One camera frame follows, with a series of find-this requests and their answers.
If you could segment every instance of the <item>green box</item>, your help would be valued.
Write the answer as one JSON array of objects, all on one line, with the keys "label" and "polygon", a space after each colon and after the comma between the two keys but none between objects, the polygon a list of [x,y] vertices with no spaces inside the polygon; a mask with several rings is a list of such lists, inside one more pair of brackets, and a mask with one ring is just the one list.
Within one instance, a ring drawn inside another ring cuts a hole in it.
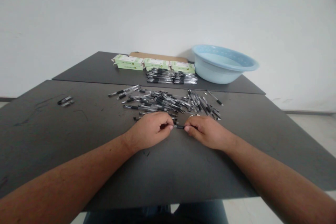
[{"label": "green box", "polygon": [[143,70],[144,66],[133,66],[133,65],[122,65],[122,64],[117,64],[118,68],[122,69],[131,69],[131,70]]},{"label": "green box", "polygon": [[190,63],[184,63],[179,61],[170,61],[169,64],[174,71],[182,71],[182,72],[188,72],[188,73],[195,73],[195,66],[194,64]]},{"label": "green box", "polygon": [[122,55],[122,54],[118,54],[111,60],[115,62],[116,64],[131,65],[131,66],[136,66],[136,67],[143,66],[143,61],[144,61],[144,59],[141,59],[141,58],[131,57],[131,56]]},{"label": "green box", "polygon": [[145,58],[143,62],[145,64],[145,67],[169,69],[169,61],[153,58]]}]

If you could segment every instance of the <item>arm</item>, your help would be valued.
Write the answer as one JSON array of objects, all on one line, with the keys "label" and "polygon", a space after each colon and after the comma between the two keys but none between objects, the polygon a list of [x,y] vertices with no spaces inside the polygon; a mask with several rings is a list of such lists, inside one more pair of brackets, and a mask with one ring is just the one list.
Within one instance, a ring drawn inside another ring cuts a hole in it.
[{"label": "arm", "polygon": [[0,200],[0,223],[70,223],[133,154],[166,138],[167,113],[145,115],[125,134],[29,181]]},{"label": "arm", "polygon": [[190,117],[185,131],[224,151],[285,223],[336,223],[336,202],[299,173],[254,148],[210,117]]}]

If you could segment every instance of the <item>dark gray table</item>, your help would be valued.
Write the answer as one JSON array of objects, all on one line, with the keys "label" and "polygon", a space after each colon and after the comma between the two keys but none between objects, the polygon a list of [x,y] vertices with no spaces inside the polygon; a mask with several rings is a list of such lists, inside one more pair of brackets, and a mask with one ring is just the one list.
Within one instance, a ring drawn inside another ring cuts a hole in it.
[{"label": "dark gray table", "polygon": [[[47,80],[0,109],[0,179],[7,178],[0,197],[131,128],[138,111],[107,97],[123,87]],[[208,100],[220,110],[223,126],[323,190],[336,189],[336,159],[264,95],[214,94],[224,107]],[[73,105],[56,104],[67,95],[74,97]],[[180,123],[187,117],[180,116]],[[252,196],[257,193],[224,153],[174,129],[167,139],[128,160],[85,210]]]},{"label": "dark gray table", "polygon": [[77,65],[69,68],[65,72],[53,78],[56,81],[77,81],[77,82],[92,82],[92,83],[107,83],[121,85],[137,85],[164,87],[164,88],[179,88],[179,89],[198,89],[198,90],[213,90],[222,92],[234,93],[265,93],[254,85],[244,75],[230,84],[219,85],[203,80],[198,77],[195,85],[177,85],[166,83],[148,83],[146,71],[137,71],[129,69],[119,69],[117,65],[113,65],[111,61],[118,53],[97,52],[87,59],[79,62]]}]

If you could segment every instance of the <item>jeans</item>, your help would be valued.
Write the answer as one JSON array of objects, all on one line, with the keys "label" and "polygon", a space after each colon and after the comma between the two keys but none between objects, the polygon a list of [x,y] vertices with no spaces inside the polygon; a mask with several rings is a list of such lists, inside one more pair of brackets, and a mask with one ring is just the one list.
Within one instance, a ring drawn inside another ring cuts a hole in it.
[{"label": "jeans", "polygon": [[179,223],[228,224],[222,200],[180,204],[174,214],[170,205],[88,212],[84,224],[146,223],[157,217]]}]

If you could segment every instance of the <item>plastic basin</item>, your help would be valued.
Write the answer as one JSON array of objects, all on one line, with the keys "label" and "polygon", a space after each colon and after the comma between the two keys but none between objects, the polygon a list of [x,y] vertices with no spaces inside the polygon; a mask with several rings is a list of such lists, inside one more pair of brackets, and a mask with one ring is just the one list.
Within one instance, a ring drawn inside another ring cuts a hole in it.
[{"label": "plastic basin", "polygon": [[228,84],[243,72],[258,69],[259,64],[251,57],[240,52],[215,45],[195,45],[196,73],[203,79]]}]

